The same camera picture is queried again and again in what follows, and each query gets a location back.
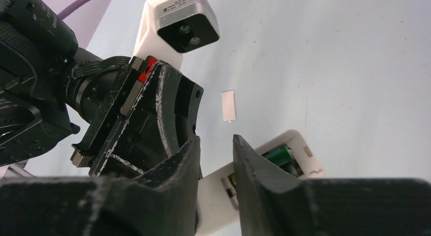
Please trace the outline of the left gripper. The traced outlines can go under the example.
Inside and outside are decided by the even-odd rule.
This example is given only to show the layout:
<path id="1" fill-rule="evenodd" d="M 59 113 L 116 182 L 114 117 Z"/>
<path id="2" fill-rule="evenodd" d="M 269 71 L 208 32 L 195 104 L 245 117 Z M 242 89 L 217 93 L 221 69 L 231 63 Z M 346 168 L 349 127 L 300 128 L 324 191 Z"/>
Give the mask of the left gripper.
<path id="1" fill-rule="evenodd" d="M 76 66 L 70 106 L 90 126 L 73 145 L 72 163 L 90 167 L 91 176 L 144 174 L 196 135 L 202 95 L 200 85 L 153 56 L 113 56 Z M 131 106 L 120 115 L 126 103 Z"/>

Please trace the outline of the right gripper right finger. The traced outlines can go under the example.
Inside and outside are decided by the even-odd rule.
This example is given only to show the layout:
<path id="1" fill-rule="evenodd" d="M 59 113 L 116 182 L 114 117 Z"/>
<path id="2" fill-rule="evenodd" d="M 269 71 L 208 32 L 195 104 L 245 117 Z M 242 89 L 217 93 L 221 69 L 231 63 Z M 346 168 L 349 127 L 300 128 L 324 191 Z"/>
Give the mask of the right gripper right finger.
<path id="1" fill-rule="evenodd" d="M 422 179 L 296 178 L 233 136 L 242 235 L 430 235 Z"/>

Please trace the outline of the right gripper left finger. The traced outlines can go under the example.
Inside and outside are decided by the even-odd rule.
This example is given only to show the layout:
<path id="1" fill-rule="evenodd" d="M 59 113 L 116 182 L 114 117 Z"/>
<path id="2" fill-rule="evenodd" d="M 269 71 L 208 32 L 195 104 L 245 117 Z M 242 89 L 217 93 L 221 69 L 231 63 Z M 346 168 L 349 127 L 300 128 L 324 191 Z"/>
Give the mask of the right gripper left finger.
<path id="1" fill-rule="evenodd" d="M 194 235 L 200 138 L 134 179 L 1 180 L 1 235 Z"/>

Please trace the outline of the green AAA battery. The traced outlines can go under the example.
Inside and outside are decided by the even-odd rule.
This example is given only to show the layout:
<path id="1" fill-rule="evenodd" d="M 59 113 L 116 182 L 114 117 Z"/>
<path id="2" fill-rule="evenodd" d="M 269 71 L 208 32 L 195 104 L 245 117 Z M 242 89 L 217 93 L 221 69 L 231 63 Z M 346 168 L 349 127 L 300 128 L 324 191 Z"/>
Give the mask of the green AAA battery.
<path id="1" fill-rule="evenodd" d="M 262 156 L 278 167 L 282 167 L 294 160 L 294 157 L 286 144 L 280 145 L 273 150 L 264 153 Z"/>

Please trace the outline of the white remote control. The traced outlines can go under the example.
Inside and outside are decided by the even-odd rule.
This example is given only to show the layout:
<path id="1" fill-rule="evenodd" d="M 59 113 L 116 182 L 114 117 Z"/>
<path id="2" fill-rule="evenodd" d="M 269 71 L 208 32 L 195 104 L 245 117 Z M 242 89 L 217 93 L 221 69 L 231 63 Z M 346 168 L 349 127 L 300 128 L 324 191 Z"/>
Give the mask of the white remote control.
<path id="1" fill-rule="evenodd" d="M 259 155 L 286 144 L 294 160 L 281 168 L 299 178 L 321 178 L 324 168 L 299 131 L 290 129 L 255 148 Z M 234 165 L 229 163 L 199 180 L 196 235 L 210 235 L 239 221 Z"/>

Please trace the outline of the white battery cover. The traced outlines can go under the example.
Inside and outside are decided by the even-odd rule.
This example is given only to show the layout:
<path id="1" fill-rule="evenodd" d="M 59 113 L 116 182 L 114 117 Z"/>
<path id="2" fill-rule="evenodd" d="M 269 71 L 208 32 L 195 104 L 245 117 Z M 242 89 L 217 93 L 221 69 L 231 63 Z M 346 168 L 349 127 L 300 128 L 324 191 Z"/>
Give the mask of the white battery cover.
<path id="1" fill-rule="evenodd" d="M 223 121 L 231 123 L 236 119 L 234 91 L 221 93 Z"/>

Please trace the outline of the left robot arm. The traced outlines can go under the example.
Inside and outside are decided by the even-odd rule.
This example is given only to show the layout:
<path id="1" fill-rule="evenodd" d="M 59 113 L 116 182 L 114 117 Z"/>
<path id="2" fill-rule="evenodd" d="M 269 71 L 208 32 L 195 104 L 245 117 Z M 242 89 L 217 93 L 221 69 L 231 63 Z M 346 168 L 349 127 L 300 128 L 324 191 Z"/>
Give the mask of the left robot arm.
<path id="1" fill-rule="evenodd" d="M 38 157 L 89 123 L 71 161 L 134 178 L 195 135 L 203 88 L 184 53 L 219 39 L 207 0 L 147 0 L 131 56 L 102 59 L 42 0 L 1 0 L 1 165 Z"/>

